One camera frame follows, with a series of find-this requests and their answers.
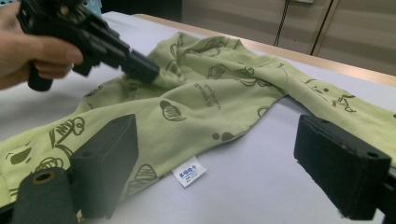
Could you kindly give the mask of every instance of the green fabric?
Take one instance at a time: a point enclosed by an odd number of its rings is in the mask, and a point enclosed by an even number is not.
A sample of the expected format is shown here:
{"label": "green fabric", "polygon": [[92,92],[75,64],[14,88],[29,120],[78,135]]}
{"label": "green fabric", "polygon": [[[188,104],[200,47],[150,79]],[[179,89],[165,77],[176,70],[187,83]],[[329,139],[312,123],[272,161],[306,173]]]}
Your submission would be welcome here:
{"label": "green fabric", "polygon": [[394,112],[277,57],[258,56],[239,40],[181,33],[159,43],[149,57],[162,68],[154,85],[114,78],[82,98],[67,118],[0,143],[0,205],[16,199],[21,180],[31,172],[67,168],[69,156],[114,118],[135,114],[137,120],[139,159],[125,187],[123,196],[128,196],[192,156],[248,132],[286,94],[396,156]]}

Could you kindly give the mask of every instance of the table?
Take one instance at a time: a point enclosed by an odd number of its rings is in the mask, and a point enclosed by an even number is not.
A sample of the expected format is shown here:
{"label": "table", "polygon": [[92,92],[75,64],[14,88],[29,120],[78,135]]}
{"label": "table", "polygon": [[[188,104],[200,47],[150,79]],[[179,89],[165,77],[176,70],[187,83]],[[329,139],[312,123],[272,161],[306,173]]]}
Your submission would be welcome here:
{"label": "table", "polygon": [[[144,54],[178,31],[199,37],[219,35],[147,15],[109,12],[103,18],[123,40]],[[257,53],[283,57],[313,78],[396,111],[396,77],[242,41]],[[49,92],[31,91],[25,84],[1,91],[0,140],[67,116],[83,95],[120,73],[100,65],[88,77],[70,74],[55,81]],[[298,118],[308,113],[285,97],[248,134],[198,156],[207,172],[186,189],[169,175],[122,203],[110,220],[86,223],[367,223],[341,218],[293,158]],[[380,223],[382,217],[377,212],[370,223]]]}

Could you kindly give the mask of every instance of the garment tag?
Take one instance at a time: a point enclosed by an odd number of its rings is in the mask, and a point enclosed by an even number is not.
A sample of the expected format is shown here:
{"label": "garment tag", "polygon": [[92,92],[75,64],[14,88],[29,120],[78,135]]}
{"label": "garment tag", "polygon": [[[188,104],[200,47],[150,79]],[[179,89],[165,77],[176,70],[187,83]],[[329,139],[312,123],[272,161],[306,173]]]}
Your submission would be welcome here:
{"label": "garment tag", "polygon": [[180,184],[184,188],[186,188],[205,171],[206,168],[198,162],[197,158],[192,157],[188,161],[178,166],[176,169],[172,170],[172,173],[174,174],[178,182],[180,182]]}

